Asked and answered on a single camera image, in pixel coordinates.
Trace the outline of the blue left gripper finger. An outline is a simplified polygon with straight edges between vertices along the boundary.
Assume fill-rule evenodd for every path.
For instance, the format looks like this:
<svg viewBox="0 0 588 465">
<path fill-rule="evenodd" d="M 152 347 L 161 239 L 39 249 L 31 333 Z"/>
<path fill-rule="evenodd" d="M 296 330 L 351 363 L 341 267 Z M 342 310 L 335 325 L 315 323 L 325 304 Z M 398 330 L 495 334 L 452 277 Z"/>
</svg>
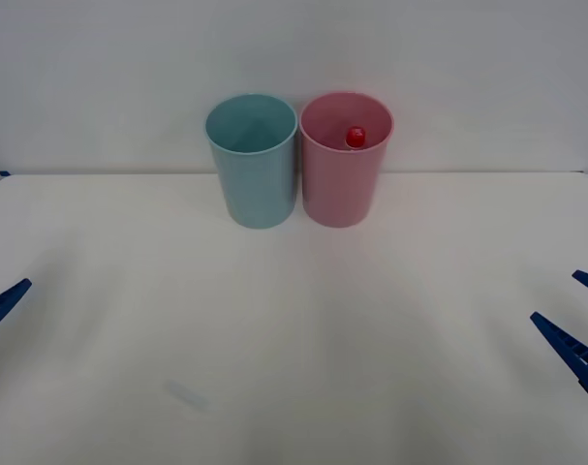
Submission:
<svg viewBox="0 0 588 465">
<path fill-rule="evenodd" d="M 24 297 L 31 288 L 32 282 L 23 279 L 0 294 L 0 323 Z"/>
</svg>

